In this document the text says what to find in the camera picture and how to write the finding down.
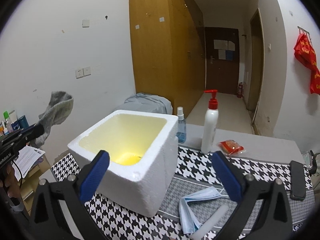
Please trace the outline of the person's left hand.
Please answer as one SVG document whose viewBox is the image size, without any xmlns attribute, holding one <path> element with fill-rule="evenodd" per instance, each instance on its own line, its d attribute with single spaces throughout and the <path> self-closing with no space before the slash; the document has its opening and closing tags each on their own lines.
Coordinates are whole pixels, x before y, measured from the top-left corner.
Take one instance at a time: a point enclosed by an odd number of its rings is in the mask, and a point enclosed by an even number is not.
<svg viewBox="0 0 320 240">
<path fill-rule="evenodd" d="M 18 181 L 15 177 L 15 170 L 11 165 L 7 166 L 6 170 L 6 178 L 4 181 L 1 181 L 1 187 L 5 186 L 8 191 L 7 195 L 9 198 L 20 198 L 21 193 L 20 193 L 20 187 L 18 184 Z"/>
</svg>

